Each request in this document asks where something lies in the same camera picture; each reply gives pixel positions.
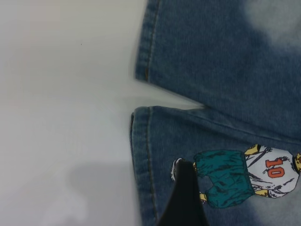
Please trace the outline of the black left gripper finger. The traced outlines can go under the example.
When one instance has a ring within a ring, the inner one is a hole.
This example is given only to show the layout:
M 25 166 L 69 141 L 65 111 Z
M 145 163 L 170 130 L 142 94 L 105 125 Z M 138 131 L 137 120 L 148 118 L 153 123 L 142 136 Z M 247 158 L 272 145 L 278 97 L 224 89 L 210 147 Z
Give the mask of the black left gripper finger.
M 197 175 L 191 162 L 182 160 L 176 162 L 174 190 L 158 225 L 207 225 L 199 197 Z

